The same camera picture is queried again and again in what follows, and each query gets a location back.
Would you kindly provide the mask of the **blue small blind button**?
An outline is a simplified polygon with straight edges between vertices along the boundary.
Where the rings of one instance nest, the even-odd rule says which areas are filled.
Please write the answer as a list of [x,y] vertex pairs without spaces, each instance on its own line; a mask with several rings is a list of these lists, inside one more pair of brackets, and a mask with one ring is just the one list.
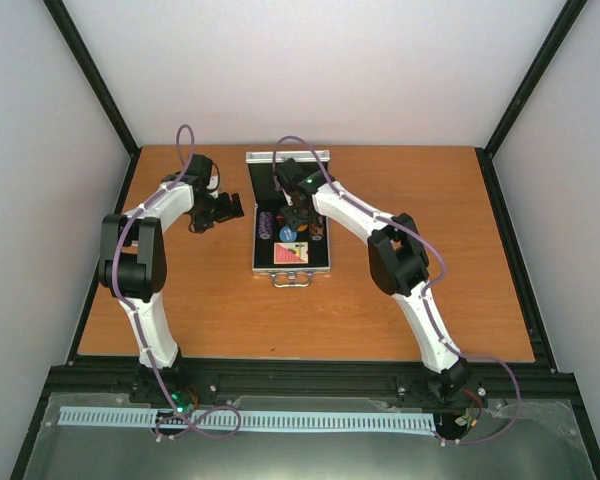
[[298,238],[298,232],[291,228],[289,225],[285,225],[279,231],[279,239],[283,243],[295,242]]

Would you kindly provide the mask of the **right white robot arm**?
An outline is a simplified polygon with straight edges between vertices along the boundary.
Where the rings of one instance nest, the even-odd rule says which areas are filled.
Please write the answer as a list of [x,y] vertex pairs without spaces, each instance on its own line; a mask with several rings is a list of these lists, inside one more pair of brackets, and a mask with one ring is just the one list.
[[317,163],[309,171],[294,159],[275,162],[275,188],[288,203],[287,215],[306,223],[333,220],[366,244],[371,278],[403,312],[427,369],[425,388],[431,399],[447,404],[470,377],[467,361],[453,341],[433,297],[428,252],[433,247],[417,231],[413,218],[381,211],[362,201]]

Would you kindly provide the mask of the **red playing card deck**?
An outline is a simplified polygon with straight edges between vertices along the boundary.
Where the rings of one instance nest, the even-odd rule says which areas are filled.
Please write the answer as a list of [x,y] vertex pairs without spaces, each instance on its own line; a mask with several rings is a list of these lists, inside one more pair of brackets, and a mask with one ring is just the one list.
[[309,263],[309,245],[307,242],[275,242],[273,248],[275,265],[292,265]]

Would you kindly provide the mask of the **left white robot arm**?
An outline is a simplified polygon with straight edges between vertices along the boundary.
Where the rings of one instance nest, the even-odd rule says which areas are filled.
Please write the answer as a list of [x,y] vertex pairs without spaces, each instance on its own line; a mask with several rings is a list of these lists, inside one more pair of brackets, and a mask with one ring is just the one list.
[[126,312],[142,365],[161,369],[152,388],[166,402],[181,400],[188,378],[172,368],[179,355],[167,321],[162,291],[167,278],[164,233],[181,216],[188,229],[202,234],[244,215],[237,193],[221,192],[220,173],[209,157],[195,154],[186,169],[166,176],[149,199],[101,223],[99,283]]

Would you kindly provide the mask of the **aluminium poker case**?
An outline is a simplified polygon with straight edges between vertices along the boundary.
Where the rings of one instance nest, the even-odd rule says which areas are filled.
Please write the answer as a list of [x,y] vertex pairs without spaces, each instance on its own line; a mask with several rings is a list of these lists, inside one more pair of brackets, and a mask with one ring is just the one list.
[[276,288],[306,288],[317,274],[331,271],[328,221],[300,224],[291,217],[284,193],[274,185],[273,164],[292,159],[309,174],[319,171],[308,151],[249,151],[245,155],[255,200],[252,272]]

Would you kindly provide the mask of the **brown black chip stack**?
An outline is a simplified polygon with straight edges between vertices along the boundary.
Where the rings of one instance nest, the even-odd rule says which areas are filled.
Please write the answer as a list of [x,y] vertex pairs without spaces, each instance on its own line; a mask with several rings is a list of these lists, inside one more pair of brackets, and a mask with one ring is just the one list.
[[324,225],[320,222],[310,223],[308,226],[310,239],[312,241],[321,241],[324,238]]

